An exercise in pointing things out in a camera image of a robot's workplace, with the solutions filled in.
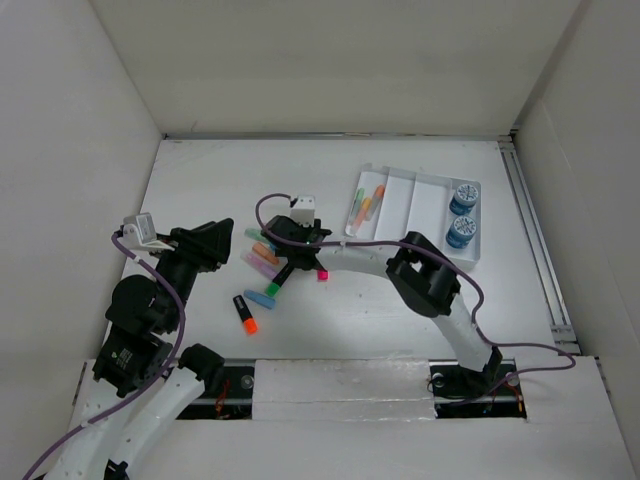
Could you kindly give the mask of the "pastel orange clear highlighter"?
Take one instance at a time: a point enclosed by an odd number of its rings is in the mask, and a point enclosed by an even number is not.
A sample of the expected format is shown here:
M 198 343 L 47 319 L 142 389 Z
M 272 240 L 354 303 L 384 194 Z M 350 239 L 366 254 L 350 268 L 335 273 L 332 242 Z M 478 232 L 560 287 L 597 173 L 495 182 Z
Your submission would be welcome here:
M 367 221 L 371 220 L 372 217 L 375 215 L 378 207 L 380 206 L 383 200 L 384 193 L 385 193 L 385 186 L 383 184 L 378 185 L 371 198 L 371 203 L 366 214 Z

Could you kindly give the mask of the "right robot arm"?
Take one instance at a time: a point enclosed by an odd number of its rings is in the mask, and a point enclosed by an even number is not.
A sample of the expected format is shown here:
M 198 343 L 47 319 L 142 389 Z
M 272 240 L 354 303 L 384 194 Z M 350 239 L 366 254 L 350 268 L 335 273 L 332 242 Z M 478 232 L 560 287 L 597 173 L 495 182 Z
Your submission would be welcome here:
M 278 257 L 300 270 L 349 271 L 391 282 L 404 304 L 432 319 L 452 348 L 462 397 L 475 398 L 498 388 L 503 356 L 479 332 L 461 294 L 462 271 L 424 235 L 411 231 L 399 241 L 340 239 L 316 219 L 303 226 L 278 215 L 261 226 Z

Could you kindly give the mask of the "pastel yellow clear highlighter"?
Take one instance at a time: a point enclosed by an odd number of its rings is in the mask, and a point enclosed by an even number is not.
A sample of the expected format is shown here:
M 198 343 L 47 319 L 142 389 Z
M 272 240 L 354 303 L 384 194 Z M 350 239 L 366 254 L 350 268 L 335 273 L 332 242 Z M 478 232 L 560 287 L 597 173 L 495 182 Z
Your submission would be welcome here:
M 353 226 L 359 226 L 362 224 L 362 222 L 366 219 L 366 215 L 369 211 L 370 205 L 371 205 L 372 199 L 370 197 L 366 197 L 361 205 L 360 208 L 358 210 L 358 213 L 356 215 L 356 218 L 353 222 Z

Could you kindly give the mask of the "pastel green clear highlighter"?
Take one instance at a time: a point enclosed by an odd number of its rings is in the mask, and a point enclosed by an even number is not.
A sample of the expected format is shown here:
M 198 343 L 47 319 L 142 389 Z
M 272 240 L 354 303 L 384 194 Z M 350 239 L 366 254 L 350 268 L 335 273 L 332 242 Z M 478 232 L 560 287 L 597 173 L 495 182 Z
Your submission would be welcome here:
M 353 225 L 359 211 L 361 208 L 361 203 L 363 201 L 364 198 L 364 193 L 365 193 L 365 189 L 364 188 L 358 188 L 354 197 L 354 201 L 349 213 L 349 217 L 347 220 L 347 224 L 346 224 L 346 229 L 349 230 L 351 228 L 351 226 Z

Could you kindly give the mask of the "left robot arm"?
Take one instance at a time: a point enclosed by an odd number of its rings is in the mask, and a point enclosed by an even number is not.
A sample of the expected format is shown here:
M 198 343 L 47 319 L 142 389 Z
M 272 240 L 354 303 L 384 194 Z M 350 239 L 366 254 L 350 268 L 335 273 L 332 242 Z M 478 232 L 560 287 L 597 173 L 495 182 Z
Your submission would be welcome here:
M 80 421 L 25 478 L 58 452 L 46 479 L 130 479 L 136 460 L 191 400 L 220 390 L 223 358 L 204 345 L 181 344 L 196 279 L 227 263 L 233 227 L 227 218 L 164 235 L 148 213 L 124 219 L 111 242 L 145 272 L 114 287 Z

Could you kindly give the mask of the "blue tape roll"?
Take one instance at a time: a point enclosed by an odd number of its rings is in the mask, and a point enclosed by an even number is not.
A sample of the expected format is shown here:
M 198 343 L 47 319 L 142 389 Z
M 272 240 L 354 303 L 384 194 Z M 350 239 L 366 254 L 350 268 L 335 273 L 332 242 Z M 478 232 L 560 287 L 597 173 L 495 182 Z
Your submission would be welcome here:
M 458 185 L 449 202 L 449 211 L 457 216 L 470 214 L 480 198 L 480 190 L 470 183 Z
M 478 232 L 477 222 L 467 215 L 454 218 L 446 236 L 446 243 L 454 249 L 465 249 Z

